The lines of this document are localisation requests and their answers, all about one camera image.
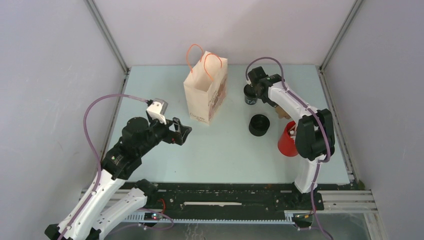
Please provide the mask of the dark takeout coffee cup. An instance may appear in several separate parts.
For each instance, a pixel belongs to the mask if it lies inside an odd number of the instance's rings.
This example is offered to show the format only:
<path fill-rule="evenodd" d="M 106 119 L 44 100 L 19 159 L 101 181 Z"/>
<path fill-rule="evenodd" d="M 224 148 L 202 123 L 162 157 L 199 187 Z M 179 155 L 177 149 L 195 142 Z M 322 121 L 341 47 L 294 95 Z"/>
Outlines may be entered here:
<path fill-rule="evenodd" d="M 255 94 L 245 94 L 244 102 L 250 106 L 255 105 L 258 101 L 258 98 Z"/>

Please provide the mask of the brown pulp cup carrier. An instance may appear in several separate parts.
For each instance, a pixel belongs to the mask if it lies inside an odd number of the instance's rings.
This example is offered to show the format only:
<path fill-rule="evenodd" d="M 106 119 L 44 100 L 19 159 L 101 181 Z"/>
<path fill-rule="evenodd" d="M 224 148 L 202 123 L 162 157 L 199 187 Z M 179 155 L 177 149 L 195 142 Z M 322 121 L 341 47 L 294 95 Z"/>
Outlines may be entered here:
<path fill-rule="evenodd" d="M 279 105 L 277 105 L 274 109 L 275 109 L 275 112 L 277 113 L 279 119 L 286 119 L 286 120 L 291 119 L 291 116 L 283 108 L 281 108 Z"/>

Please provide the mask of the paper bag orange handles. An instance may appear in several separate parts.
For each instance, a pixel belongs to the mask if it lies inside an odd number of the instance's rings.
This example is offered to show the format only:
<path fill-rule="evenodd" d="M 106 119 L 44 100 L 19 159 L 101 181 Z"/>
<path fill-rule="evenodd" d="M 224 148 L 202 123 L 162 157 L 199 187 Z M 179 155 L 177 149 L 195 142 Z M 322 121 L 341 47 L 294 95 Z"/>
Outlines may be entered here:
<path fill-rule="evenodd" d="M 202 50 L 195 65 L 191 65 L 189 54 L 192 44 L 186 52 L 189 74 L 183 82 L 189 117 L 210 125 L 215 113 L 227 96 L 228 59 L 215 53 Z"/>

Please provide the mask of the black coffee cup lid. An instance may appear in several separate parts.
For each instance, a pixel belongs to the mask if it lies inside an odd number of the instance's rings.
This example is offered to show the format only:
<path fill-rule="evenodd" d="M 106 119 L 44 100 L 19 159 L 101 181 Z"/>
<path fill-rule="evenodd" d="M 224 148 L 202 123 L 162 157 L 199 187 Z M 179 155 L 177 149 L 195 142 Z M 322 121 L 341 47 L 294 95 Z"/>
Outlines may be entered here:
<path fill-rule="evenodd" d="M 249 98 L 255 98 L 255 97 L 256 97 L 256 94 L 255 94 L 255 92 L 254 92 L 254 90 L 253 90 L 252 86 L 251 86 L 251 85 L 249 85 L 249 84 L 246 84 L 246 85 L 244 86 L 244 88 L 243 88 L 243 92 L 244 92 L 244 94 L 245 94 L 246 96 L 248 96 Z"/>

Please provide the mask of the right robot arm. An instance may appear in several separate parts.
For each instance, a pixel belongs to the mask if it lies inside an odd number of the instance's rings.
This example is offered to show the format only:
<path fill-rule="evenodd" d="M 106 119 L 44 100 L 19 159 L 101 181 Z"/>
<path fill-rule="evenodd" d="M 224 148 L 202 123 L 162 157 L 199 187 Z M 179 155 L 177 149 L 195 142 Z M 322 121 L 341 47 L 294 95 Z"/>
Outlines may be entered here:
<path fill-rule="evenodd" d="M 329 162 L 335 152 L 332 113 L 304 101 L 279 74 L 267 75 L 259 66 L 245 72 L 255 96 L 272 107 L 281 107 L 294 121 L 294 146 L 303 158 L 291 194 L 291 204 L 304 209 L 311 202 L 310 192 L 318 186 L 319 165 Z"/>

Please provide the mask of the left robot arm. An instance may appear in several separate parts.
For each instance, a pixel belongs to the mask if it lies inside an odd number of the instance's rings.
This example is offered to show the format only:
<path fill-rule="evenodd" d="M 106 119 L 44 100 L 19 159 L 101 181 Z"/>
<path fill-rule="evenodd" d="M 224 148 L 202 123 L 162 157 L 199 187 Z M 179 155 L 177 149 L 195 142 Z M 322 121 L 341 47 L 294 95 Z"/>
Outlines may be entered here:
<path fill-rule="evenodd" d="M 100 172 L 72 212 L 59 224 L 44 231 L 50 240 L 103 240 L 124 218 L 140 208 L 153 208 L 158 202 L 157 187 L 146 179 L 135 183 L 130 192 L 113 206 L 105 206 L 132 173 L 142 157 L 159 143 L 183 145 L 190 126 L 179 118 L 161 123 L 151 117 L 133 117 L 122 129 L 118 142 L 100 162 Z"/>

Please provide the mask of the red straw holder cup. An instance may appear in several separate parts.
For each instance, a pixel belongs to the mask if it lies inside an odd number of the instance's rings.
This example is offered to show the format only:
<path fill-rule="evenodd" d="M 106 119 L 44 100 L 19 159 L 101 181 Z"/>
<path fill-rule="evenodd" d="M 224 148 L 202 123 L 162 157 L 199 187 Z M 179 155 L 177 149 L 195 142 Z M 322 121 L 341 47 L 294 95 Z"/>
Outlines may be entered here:
<path fill-rule="evenodd" d="M 286 125 L 277 143 L 278 150 L 286 157 L 295 157 L 298 155 L 295 140 L 294 138 L 291 138 L 288 134 L 288 130 L 294 124 L 296 123 L 294 121 L 291 121 Z"/>

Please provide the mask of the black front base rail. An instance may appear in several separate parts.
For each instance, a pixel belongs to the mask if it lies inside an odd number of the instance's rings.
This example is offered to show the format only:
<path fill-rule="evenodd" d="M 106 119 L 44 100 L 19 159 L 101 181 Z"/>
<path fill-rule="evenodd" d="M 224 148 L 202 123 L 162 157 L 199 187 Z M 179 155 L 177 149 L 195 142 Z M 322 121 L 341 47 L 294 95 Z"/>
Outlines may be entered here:
<path fill-rule="evenodd" d="M 324 210 L 322 195 L 297 193 L 292 183 L 169 183 L 145 208 L 178 221 L 283 221 L 289 212 Z"/>

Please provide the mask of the aluminium frame rail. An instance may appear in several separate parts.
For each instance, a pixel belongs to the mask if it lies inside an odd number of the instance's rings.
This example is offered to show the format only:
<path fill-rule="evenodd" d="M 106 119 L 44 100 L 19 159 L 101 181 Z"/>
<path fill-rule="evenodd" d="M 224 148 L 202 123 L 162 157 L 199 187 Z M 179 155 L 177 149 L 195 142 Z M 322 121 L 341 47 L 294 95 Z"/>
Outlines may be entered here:
<path fill-rule="evenodd" d="M 124 60 L 124 57 L 118 47 L 118 44 L 116 43 L 104 17 L 102 16 L 102 13 L 100 9 L 98 8 L 96 2 L 94 0 L 84 0 L 84 3 L 86 4 L 88 10 L 90 11 L 94 22 L 97 24 L 101 34 L 103 35 L 107 45 L 109 46 L 110 50 L 112 51 L 114 57 L 116 58 L 117 62 L 119 63 L 121 69 L 123 70 L 124 74 L 127 75 L 130 72 L 130 68 L 126 61 Z"/>

